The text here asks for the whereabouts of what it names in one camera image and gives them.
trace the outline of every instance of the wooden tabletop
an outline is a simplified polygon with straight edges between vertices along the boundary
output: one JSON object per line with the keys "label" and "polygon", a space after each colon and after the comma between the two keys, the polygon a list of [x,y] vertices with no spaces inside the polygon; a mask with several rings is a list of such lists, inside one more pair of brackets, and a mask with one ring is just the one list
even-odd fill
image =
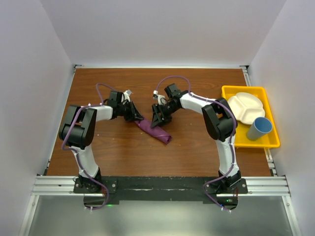
{"label": "wooden tabletop", "polygon": [[[181,75],[191,82],[191,90],[197,95],[219,98],[223,85],[245,86],[241,69],[77,69],[66,103],[87,105],[100,102],[95,84],[102,82],[116,90],[130,89],[138,111],[152,119],[153,91],[164,77]],[[186,90],[182,79],[169,79],[159,88],[176,83]],[[104,99],[109,89],[101,88]],[[180,109],[173,120],[163,129],[173,140],[165,145],[149,136],[133,122],[123,117],[100,121],[96,124],[92,142],[96,163],[104,176],[217,176],[218,151],[209,137],[203,116],[190,110]],[[71,151],[61,150],[61,140],[56,139],[47,175],[75,176],[78,167]],[[237,163],[242,176],[270,176],[263,149],[239,148]]]}

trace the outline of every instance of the cup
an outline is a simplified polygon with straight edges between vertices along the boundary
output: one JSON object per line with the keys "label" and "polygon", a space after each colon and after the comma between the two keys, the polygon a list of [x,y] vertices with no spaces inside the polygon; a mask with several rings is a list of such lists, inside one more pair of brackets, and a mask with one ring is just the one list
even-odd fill
{"label": "cup", "polygon": [[255,141],[272,130],[272,123],[265,117],[258,117],[252,123],[246,136],[249,140]]}

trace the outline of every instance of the purple cloth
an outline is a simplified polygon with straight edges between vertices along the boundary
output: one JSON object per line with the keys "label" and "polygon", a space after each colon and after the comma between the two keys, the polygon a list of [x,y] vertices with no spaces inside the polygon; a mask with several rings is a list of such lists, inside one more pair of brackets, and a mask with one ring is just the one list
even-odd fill
{"label": "purple cloth", "polygon": [[144,132],[150,134],[152,137],[157,138],[165,144],[168,144],[172,140],[172,136],[170,136],[164,129],[157,126],[151,128],[151,121],[148,121],[144,118],[144,120],[135,121],[135,123],[142,129]]}

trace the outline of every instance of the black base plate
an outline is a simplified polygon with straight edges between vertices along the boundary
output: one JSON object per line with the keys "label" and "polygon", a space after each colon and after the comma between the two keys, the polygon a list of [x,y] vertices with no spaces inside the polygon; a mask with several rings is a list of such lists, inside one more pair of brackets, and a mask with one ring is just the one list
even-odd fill
{"label": "black base plate", "polygon": [[[108,204],[119,204],[119,201],[201,201],[213,203],[204,193],[202,185],[217,177],[102,177],[110,197]],[[241,179],[233,188],[218,192],[217,187],[210,185],[206,190],[224,206],[237,205],[237,198],[217,197],[218,193],[248,193],[245,179]],[[84,187],[74,187],[74,193],[90,193]],[[103,197],[85,197],[86,204],[99,205]]]}

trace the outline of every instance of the white panel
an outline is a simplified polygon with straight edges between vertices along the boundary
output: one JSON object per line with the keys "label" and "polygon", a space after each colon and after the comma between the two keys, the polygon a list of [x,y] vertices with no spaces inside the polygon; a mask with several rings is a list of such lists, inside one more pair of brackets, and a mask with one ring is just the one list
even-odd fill
{"label": "white panel", "polygon": [[54,145],[71,64],[37,0],[2,0],[0,32],[0,235],[15,236]]}
{"label": "white panel", "polygon": [[285,0],[41,0],[89,66],[249,64]]}
{"label": "white panel", "polygon": [[250,65],[266,88],[281,147],[272,154],[285,174],[305,236],[314,235],[315,1],[288,0]]}

